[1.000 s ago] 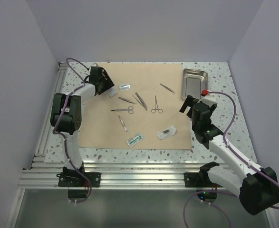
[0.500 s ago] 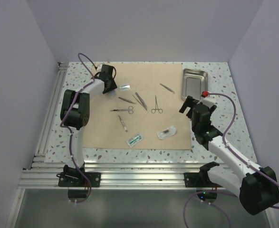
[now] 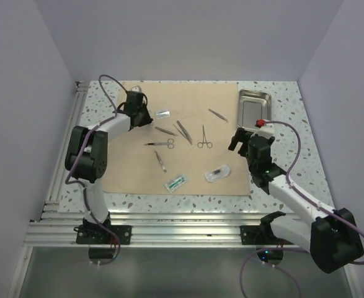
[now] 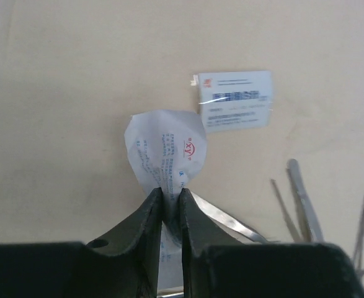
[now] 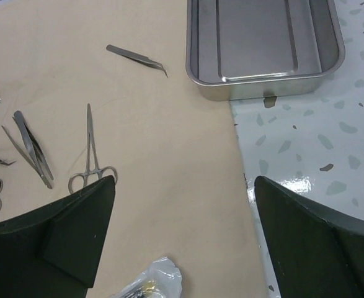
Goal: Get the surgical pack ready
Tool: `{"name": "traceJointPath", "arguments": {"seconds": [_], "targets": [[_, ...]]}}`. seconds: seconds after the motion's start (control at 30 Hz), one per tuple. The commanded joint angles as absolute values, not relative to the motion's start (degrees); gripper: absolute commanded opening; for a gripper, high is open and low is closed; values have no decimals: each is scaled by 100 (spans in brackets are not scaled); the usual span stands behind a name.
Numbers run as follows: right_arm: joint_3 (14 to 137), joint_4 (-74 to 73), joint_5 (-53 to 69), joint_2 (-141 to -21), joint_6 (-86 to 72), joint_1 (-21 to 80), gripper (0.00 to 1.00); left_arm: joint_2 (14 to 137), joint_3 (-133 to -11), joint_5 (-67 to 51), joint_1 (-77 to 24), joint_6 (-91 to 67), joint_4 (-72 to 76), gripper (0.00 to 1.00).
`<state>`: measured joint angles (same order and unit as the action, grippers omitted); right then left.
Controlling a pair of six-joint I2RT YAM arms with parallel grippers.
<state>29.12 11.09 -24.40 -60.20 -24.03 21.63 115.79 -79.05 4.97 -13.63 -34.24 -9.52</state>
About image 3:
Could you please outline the small clear foil packet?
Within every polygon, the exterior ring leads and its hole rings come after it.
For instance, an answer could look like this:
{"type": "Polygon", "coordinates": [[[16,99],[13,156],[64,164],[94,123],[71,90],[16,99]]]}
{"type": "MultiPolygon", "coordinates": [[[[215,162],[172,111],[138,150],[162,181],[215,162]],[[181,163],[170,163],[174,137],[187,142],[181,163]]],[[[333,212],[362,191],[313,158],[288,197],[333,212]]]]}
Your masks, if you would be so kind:
{"type": "Polygon", "coordinates": [[[155,113],[157,119],[163,119],[170,117],[170,111],[168,109],[160,110],[155,113]]]}

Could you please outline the short tweezers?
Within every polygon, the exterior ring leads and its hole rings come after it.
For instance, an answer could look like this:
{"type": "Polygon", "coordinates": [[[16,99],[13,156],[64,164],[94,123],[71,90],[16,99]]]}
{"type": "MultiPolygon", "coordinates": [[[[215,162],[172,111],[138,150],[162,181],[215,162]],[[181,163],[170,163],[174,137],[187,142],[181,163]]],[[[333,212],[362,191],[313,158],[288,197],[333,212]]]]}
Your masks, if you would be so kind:
{"type": "Polygon", "coordinates": [[[157,126],[155,126],[154,129],[156,129],[156,130],[158,130],[160,132],[166,133],[168,135],[172,135],[172,136],[175,136],[175,137],[178,136],[178,134],[176,134],[174,132],[171,132],[170,130],[166,130],[166,129],[163,129],[163,128],[160,128],[160,127],[157,127],[157,126]]]}

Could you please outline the clear blister pack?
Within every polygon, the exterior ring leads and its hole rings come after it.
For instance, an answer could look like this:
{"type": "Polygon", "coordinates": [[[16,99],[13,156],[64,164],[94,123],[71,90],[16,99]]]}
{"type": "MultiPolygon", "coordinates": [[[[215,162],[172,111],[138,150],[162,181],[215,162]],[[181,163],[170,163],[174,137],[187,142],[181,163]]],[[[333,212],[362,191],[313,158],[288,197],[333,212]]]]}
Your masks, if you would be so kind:
{"type": "Polygon", "coordinates": [[[219,179],[223,179],[227,177],[231,172],[231,169],[228,165],[222,165],[217,169],[214,169],[213,171],[208,171],[205,173],[205,179],[209,183],[213,183],[219,179]]]}

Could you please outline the stainless steel tray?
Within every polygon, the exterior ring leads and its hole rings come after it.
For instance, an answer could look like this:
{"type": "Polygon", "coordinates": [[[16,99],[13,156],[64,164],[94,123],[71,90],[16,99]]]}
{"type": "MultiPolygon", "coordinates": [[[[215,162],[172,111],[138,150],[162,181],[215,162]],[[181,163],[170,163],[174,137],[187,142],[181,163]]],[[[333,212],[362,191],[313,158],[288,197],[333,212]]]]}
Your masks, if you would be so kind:
{"type": "Polygon", "coordinates": [[[272,118],[272,97],[269,93],[242,89],[238,94],[237,126],[255,131],[257,120],[272,118]]]}

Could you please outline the surgical scissors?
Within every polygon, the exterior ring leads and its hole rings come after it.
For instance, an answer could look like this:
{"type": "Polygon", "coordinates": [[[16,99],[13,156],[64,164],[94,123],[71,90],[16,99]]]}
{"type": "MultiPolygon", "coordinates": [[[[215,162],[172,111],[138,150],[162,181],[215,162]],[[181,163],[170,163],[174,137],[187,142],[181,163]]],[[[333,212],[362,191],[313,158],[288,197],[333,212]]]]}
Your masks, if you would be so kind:
{"type": "Polygon", "coordinates": [[[145,143],[145,146],[166,146],[168,149],[174,148],[174,139],[169,138],[166,142],[149,142],[145,143]]]}

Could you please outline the curved tweezers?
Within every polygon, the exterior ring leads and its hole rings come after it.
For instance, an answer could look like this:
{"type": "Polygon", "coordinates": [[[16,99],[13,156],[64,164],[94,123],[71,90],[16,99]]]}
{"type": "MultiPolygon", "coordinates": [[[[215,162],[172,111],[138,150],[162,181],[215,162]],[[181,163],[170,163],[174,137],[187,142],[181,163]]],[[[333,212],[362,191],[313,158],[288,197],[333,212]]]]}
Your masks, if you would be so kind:
{"type": "Polygon", "coordinates": [[[213,109],[208,109],[208,111],[211,112],[212,114],[216,115],[218,118],[222,119],[226,123],[228,123],[228,119],[225,116],[223,116],[220,113],[214,111],[213,109]]]}

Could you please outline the hemostat forceps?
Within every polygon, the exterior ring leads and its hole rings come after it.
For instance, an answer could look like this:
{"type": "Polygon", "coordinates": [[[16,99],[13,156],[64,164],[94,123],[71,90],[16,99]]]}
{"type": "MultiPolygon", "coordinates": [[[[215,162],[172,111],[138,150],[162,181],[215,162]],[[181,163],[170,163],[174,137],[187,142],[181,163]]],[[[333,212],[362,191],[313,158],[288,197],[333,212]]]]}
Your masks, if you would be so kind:
{"type": "Polygon", "coordinates": [[[206,133],[205,133],[205,126],[202,125],[202,140],[201,140],[201,142],[197,143],[197,147],[203,148],[204,146],[206,146],[207,148],[212,148],[213,144],[207,140],[206,133]]]}

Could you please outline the long tweezers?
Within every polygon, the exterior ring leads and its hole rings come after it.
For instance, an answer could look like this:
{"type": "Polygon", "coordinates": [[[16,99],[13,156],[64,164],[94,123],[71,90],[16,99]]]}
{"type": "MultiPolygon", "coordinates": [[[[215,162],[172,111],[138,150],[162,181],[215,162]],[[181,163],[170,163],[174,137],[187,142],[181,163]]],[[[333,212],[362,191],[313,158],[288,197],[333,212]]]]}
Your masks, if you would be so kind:
{"type": "Polygon", "coordinates": [[[176,124],[181,129],[184,137],[188,140],[189,144],[192,145],[193,144],[192,138],[191,138],[190,134],[188,133],[188,131],[186,130],[186,128],[181,124],[181,122],[179,120],[176,121],[176,124]]]}

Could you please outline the green white suture packet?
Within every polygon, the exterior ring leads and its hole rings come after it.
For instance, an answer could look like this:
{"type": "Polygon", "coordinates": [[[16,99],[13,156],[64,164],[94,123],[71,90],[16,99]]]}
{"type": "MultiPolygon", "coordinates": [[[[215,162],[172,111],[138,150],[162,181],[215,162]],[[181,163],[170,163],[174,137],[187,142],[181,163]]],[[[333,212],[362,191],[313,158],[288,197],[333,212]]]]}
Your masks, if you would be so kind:
{"type": "Polygon", "coordinates": [[[181,186],[188,182],[188,179],[184,173],[178,174],[174,179],[165,183],[165,188],[169,193],[173,193],[178,190],[181,186]]]}

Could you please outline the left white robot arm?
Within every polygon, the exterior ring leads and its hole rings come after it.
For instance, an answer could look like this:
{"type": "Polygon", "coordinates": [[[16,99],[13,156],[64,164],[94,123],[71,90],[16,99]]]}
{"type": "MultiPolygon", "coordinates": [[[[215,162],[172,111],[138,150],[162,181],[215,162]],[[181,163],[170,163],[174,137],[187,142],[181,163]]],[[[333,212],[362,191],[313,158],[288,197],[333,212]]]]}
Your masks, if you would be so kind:
{"type": "Polygon", "coordinates": [[[100,244],[107,243],[112,236],[112,228],[105,224],[109,220],[109,210],[102,190],[109,142],[153,121],[147,95],[135,90],[127,91],[126,95],[126,101],[109,118],[92,127],[77,125],[72,129],[64,161],[68,171],[65,184],[81,187],[84,222],[94,224],[90,236],[100,244]]]}

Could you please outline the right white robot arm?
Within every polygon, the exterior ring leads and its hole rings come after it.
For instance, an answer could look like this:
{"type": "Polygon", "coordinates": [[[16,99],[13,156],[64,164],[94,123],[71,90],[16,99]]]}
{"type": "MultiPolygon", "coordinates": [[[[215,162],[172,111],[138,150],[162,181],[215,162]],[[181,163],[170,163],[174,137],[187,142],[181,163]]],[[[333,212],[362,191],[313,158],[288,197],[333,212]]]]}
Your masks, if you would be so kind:
{"type": "Polygon", "coordinates": [[[233,151],[241,143],[238,153],[246,159],[253,183],[284,203],[299,220],[287,217],[282,211],[272,212],[261,218],[258,232],[250,234],[250,238],[256,245],[284,240],[299,246],[325,273],[352,264],[364,255],[353,214],[321,202],[295,184],[289,173],[272,160],[273,134],[272,125],[255,132],[239,127],[228,149],[233,151]]]}

